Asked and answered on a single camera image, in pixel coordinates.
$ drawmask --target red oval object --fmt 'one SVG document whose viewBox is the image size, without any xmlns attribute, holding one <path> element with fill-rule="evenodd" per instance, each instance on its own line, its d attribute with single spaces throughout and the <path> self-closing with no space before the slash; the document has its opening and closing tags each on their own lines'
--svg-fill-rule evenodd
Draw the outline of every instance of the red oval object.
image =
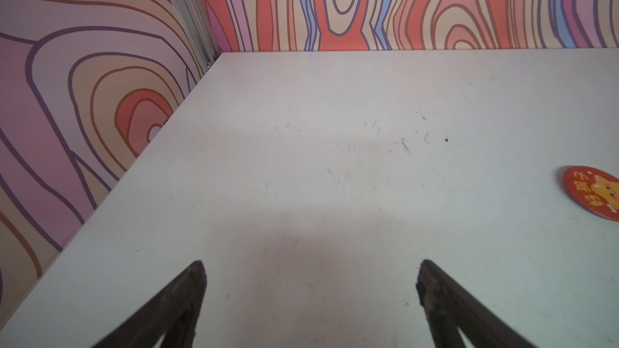
<svg viewBox="0 0 619 348">
<path fill-rule="evenodd" d="M 619 222 L 619 179 L 591 167 L 571 167 L 563 175 L 565 187 L 592 213 Z"/>
</svg>

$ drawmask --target white table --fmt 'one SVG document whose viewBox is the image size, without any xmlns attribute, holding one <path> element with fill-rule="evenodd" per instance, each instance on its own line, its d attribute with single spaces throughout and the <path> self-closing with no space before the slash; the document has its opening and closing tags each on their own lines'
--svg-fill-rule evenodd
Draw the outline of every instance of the white table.
<svg viewBox="0 0 619 348">
<path fill-rule="evenodd" d="M 619 345 L 619 50 L 224 54 L 0 333 L 88 347 L 195 259 L 195 347 L 432 347 L 430 258 L 541 347 Z"/>
</svg>

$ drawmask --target round pin button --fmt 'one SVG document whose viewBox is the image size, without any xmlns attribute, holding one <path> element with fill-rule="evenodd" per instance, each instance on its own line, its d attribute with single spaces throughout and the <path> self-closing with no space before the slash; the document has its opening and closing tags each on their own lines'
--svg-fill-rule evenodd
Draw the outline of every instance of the round pin button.
<svg viewBox="0 0 619 348">
<path fill-rule="evenodd" d="M 591 167 L 571 167 L 563 175 L 565 187 L 592 213 L 619 222 L 619 179 Z"/>
</svg>

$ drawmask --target patterned wall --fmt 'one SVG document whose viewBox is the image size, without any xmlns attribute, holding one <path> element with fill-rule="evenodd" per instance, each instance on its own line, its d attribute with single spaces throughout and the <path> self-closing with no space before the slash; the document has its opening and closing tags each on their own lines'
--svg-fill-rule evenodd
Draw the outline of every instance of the patterned wall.
<svg viewBox="0 0 619 348">
<path fill-rule="evenodd" d="M 222 51 L 617 47 L 619 0 L 203 0 Z"/>
<path fill-rule="evenodd" d="M 202 73 L 168 0 L 0 0 L 0 325 Z"/>
</svg>

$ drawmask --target red badge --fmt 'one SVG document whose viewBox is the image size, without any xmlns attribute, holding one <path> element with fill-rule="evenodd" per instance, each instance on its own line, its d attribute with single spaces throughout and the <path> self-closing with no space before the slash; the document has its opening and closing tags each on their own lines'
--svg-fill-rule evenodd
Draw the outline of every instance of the red badge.
<svg viewBox="0 0 619 348">
<path fill-rule="evenodd" d="M 571 167 L 563 175 L 569 193 L 594 214 L 619 222 L 619 179 L 591 167 Z"/>
</svg>

